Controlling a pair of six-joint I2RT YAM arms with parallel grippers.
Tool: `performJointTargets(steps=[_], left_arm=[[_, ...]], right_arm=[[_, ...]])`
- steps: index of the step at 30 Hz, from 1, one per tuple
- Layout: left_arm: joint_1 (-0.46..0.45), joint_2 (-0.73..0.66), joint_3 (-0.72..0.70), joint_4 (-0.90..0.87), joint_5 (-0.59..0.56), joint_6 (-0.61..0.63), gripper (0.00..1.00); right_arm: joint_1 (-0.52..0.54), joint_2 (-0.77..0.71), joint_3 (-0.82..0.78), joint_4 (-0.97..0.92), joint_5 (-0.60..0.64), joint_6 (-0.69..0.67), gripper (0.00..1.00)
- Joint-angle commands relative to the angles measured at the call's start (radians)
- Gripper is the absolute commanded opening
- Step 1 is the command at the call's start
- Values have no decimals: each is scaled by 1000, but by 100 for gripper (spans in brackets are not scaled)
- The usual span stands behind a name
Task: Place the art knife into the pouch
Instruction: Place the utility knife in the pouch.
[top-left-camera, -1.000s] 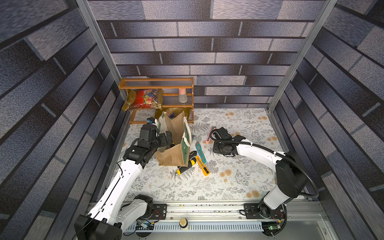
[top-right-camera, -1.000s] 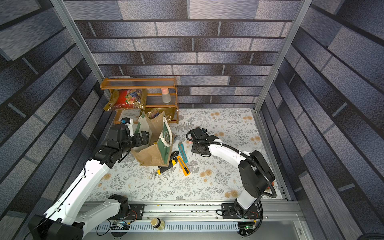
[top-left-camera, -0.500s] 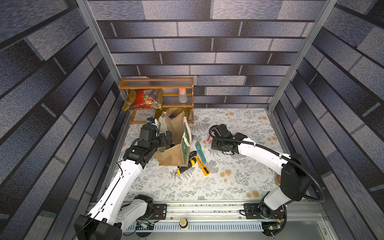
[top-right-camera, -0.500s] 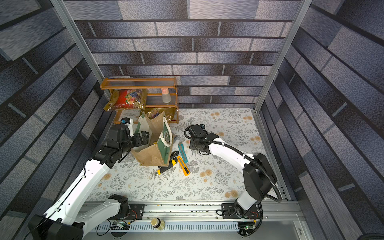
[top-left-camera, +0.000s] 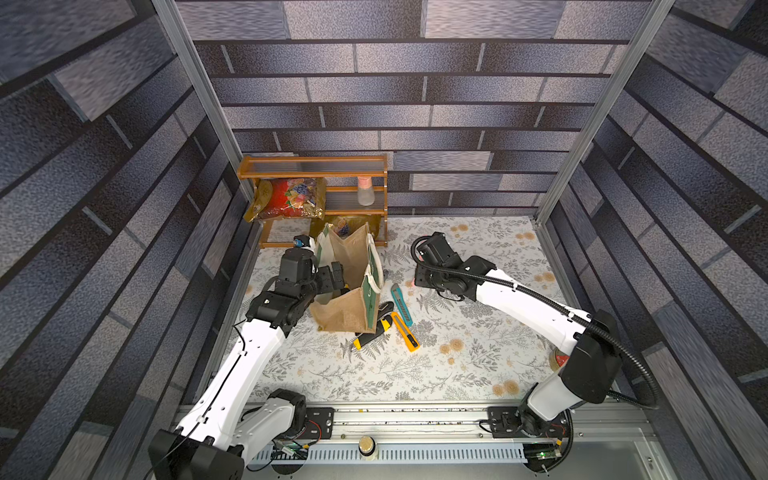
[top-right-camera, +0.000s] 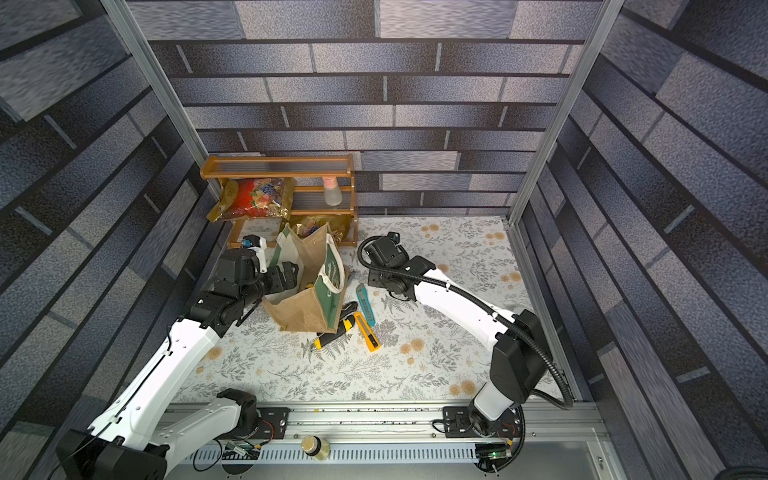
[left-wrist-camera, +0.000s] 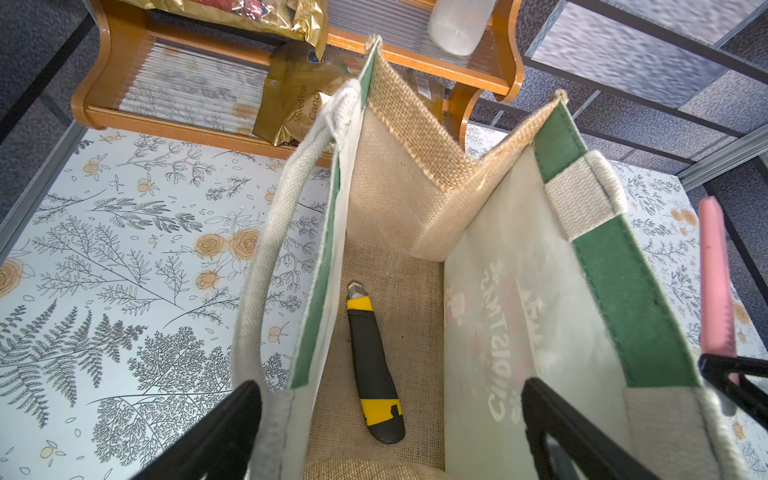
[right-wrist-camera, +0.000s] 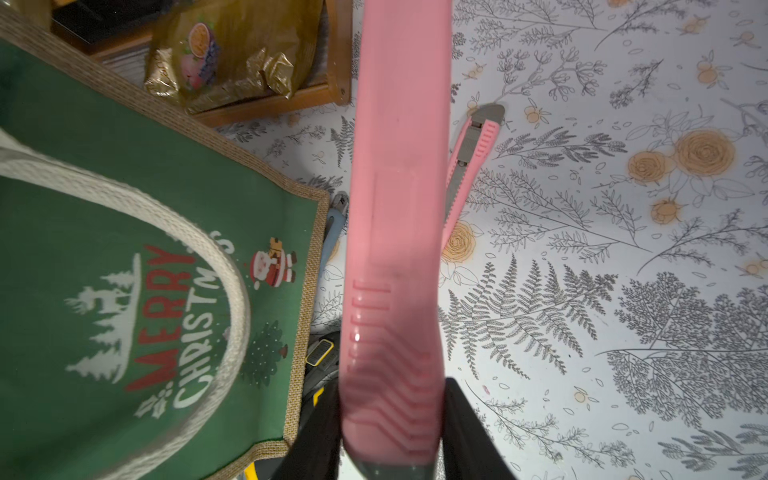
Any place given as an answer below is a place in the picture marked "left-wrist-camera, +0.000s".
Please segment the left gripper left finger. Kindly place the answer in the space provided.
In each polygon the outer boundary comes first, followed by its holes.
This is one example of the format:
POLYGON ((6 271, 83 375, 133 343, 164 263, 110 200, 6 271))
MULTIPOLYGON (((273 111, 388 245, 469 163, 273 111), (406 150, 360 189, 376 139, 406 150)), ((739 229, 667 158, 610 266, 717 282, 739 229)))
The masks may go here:
POLYGON ((238 386, 136 479, 243 479, 262 417, 256 382, 238 386))

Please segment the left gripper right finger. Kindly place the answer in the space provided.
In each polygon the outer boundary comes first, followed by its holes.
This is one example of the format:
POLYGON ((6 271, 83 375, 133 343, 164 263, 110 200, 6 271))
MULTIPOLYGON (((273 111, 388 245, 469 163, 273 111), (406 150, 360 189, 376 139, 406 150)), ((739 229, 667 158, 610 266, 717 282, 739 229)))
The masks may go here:
POLYGON ((543 380, 529 378, 521 395, 526 438, 540 479, 654 479, 543 380))

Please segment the burlap green Christmas tote bag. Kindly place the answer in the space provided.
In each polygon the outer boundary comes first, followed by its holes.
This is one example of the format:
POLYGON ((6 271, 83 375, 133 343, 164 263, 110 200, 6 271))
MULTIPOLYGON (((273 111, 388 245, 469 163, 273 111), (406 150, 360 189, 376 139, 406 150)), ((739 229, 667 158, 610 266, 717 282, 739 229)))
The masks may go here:
POLYGON ((747 479, 743 410, 701 375, 697 213, 652 252, 628 175, 553 99, 468 156, 378 54, 284 166, 232 341, 262 417, 249 479, 539 479, 521 395, 543 380, 654 479, 747 479), (405 438, 377 441, 347 287, 369 295, 405 438))

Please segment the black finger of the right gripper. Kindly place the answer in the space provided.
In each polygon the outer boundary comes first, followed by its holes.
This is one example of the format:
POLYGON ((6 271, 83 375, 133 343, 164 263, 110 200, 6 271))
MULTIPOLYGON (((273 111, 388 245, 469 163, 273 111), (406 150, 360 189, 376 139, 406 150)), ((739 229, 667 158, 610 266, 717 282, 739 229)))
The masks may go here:
POLYGON ((767 429, 767 393, 750 380, 767 379, 766 360, 702 354, 698 366, 703 378, 719 394, 767 429))

